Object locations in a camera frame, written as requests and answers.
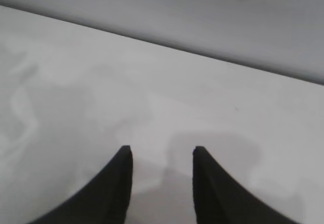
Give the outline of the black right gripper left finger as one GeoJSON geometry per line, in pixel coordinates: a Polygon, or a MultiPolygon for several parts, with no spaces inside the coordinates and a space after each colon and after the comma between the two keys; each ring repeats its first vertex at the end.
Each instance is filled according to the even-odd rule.
{"type": "Polygon", "coordinates": [[[81,190],[32,223],[125,223],[133,182],[133,155],[122,146],[81,190]]]}

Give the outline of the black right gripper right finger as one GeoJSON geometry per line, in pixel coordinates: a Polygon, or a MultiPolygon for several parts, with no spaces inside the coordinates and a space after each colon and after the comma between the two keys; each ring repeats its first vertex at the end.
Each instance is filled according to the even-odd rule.
{"type": "Polygon", "coordinates": [[[192,190],[197,223],[295,223],[240,185],[203,146],[193,151],[192,190]]]}

